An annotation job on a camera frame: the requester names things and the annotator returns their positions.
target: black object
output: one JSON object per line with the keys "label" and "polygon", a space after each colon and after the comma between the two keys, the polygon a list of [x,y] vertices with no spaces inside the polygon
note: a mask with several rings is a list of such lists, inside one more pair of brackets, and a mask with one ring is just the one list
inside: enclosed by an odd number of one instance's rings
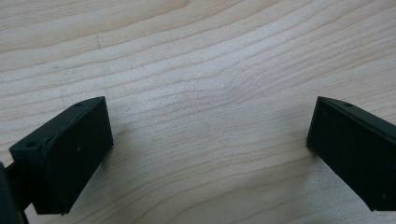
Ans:
{"label": "black object", "polygon": [[307,146],[372,211],[396,210],[396,126],[350,103],[319,97]]}
{"label": "black object", "polygon": [[105,97],[70,106],[10,148],[14,163],[0,167],[2,216],[29,203],[39,215],[68,213],[112,146]]}

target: wood grain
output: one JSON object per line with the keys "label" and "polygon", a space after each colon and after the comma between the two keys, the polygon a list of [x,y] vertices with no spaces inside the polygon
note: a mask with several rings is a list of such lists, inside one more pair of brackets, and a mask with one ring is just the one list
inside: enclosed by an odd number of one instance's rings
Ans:
{"label": "wood grain", "polygon": [[0,161],[107,98],[115,148],[31,223],[396,223],[305,147],[316,98],[396,123],[396,2],[0,2]]}

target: screw hole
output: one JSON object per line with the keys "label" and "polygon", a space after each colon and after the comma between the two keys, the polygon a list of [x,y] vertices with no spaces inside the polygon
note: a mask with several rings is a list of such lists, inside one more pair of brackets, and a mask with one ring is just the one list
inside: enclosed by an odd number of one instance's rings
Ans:
{"label": "screw hole", "polygon": [[31,142],[28,142],[26,144],[26,146],[27,147],[36,147],[36,146],[38,146],[38,144],[39,144],[39,142],[37,142],[37,141],[31,141]]}

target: hole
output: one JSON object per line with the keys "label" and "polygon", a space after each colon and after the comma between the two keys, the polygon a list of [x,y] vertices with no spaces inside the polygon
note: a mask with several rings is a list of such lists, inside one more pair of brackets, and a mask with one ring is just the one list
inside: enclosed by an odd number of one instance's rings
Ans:
{"label": "hole", "polygon": [[27,147],[36,147],[40,144],[38,141],[30,141],[26,144]]}

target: wooden table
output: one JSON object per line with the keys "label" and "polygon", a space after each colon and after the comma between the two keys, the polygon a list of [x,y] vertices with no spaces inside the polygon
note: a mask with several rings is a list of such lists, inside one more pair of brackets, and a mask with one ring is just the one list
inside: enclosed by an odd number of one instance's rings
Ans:
{"label": "wooden table", "polygon": [[1,1],[0,161],[104,95],[114,150],[70,214],[31,223],[396,223],[305,147],[319,95],[396,123],[395,7]]}

